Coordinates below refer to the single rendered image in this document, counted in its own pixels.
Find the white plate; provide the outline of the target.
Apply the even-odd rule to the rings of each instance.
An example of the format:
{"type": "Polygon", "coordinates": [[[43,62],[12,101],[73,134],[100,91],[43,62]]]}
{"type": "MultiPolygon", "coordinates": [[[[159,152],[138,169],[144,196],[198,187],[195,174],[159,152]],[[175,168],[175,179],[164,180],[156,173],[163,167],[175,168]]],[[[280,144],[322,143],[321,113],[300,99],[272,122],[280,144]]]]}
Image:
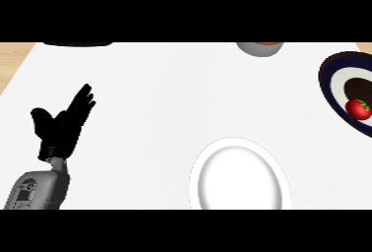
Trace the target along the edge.
{"type": "Polygon", "coordinates": [[[266,149],[246,138],[224,138],[201,151],[190,178],[194,210],[290,210],[284,169],[266,149]]]}

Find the red tomato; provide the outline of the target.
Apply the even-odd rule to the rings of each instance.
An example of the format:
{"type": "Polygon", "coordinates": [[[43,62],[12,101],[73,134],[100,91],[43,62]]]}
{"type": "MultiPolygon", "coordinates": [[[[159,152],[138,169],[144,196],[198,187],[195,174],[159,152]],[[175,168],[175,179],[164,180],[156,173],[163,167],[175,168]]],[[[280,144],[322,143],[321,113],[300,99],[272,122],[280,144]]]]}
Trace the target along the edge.
{"type": "Polygon", "coordinates": [[[348,102],[346,111],[356,120],[368,120],[372,116],[371,107],[361,99],[352,99],[348,102]]]}

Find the black flat object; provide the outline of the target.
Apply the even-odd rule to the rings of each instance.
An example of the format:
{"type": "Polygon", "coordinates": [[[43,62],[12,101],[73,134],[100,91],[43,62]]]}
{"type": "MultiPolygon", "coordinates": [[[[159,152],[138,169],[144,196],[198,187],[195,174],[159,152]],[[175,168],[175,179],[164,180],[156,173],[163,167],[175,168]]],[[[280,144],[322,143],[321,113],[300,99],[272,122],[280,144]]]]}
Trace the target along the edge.
{"type": "Polygon", "coordinates": [[[46,45],[66,46],[66,47],[98,47],[108,46],[114,42],[45,42],[46,45]]]}

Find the grey bowl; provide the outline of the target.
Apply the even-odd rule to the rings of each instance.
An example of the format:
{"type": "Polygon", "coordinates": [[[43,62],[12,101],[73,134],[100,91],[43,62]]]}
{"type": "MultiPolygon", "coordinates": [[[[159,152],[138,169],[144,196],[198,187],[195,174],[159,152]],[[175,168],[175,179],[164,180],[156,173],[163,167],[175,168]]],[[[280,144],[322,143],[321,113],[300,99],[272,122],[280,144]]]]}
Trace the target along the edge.
{"type": "Polygon", "coordinates": [[[269,57],[278,53],[283,48],[283,42],[240,42],[238,48],[252,56],[269,57]]]}

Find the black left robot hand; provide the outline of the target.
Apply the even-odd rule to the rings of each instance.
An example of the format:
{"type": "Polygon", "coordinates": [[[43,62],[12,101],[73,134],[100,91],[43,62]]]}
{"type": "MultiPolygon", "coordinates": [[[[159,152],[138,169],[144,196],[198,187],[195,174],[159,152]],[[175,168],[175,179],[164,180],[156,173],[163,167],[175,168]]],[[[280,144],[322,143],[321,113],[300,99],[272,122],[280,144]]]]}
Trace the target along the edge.
{"type": "Polygon", "coordinates": [[[39,159],[49,161],[52,158],[69,159],[73,155],[82,128],[89,118],[94,100],[92,87],[89,84],[80,89],[73,102],[57,116],[38,107],[32,111],[36,126],[36,134],[42,139],[39,159]]]}

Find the dark blue rimmed plate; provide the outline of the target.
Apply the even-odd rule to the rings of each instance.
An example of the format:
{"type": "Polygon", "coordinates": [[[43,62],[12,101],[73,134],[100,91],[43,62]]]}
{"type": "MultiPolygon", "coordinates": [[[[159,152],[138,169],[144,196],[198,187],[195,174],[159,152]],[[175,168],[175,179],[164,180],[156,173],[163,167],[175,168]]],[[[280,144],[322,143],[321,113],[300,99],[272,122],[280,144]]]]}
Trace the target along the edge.
{"type": "Polygon", "coordinates": [[[346,111],[352,99],[361,99],[372,113],[372,55],[345,51],[330,56],[321,66],[319,83],[328,105],[346,123],[372,138],[372,116],[356,120],[346,111]]]}

